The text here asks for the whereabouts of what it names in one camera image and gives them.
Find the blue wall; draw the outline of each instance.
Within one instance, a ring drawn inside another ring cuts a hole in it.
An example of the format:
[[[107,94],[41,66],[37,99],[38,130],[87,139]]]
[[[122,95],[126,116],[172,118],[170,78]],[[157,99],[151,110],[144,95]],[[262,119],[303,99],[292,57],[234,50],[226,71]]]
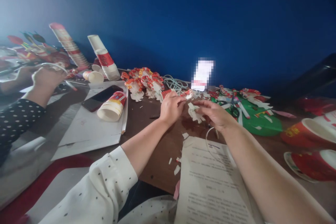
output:
[[[34,31],[58,44],[63,24],[89,60],[98,34],[120,68],[148,66],[190,80],[216,60],[215,84],[259,89],[298,77],[336,51],[335,0],[1,0],[0,44]]]

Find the polka dot sleeve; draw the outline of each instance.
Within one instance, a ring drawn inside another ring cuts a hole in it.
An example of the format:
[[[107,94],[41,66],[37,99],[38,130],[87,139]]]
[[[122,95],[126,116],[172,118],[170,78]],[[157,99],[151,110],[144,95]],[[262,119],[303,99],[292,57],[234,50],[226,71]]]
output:
[[[128,192],[138,181],[121,147],[93,163],[75,185],[40,223],[109,223],[118,221]]]
[[[12,143],[45,112],[43,107],[26,99],[19,99],[0,111],[0,166],[6,160]]]

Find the hand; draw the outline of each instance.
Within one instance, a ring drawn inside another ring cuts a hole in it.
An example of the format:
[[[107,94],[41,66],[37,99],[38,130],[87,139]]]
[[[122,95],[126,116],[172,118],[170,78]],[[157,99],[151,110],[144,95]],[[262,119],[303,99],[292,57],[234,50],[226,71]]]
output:
[[[54,90],[67,76],[63,70],[41,67],[34,75],[34,87]]]
[[[39,68],[35,66],[24,66],[19,69],[19,72],[16,76],[16,83],[17,86],[29,86],[32,84],[32,75],[36,72]]]
[[[186,99],[172,91],[166,95],[161,104],[160,120],[172,126],[181,116]]]
[[[240,127],[239,123],[217,103],[200,100],[193,102],[193,104],[200,106],[195,112],[206,115],[209,118],[210,125],[220,132],[223,132],[223,130],[228,127]]]

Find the phone screen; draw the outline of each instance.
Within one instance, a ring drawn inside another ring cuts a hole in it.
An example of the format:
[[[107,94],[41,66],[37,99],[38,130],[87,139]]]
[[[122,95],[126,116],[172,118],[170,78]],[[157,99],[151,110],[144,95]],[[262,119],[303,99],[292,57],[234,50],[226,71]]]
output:
[[[82,102],[82,106],[89,110],[90,112],[95,112],[100,106],[106,102],[115,92],[121,91],[123,89],[116,85],[106,88],[105,90],[101,91],[98,94],[95,94],[91,98]]]

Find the white polka dot shirt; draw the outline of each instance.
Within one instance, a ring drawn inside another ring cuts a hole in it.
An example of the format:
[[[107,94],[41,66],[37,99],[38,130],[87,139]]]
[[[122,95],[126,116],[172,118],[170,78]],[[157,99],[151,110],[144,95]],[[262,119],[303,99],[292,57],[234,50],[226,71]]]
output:
[[[45,112],[43,107],[27,99],[19,99],[0,111],[0,166],[6,160],[12,143]]]
[[[137,181],[130,161],[118,147],[93,163],[89,173],[40,223],[173,223],[177,202],[172,196],[149,199],[118,222],[118,213]]]

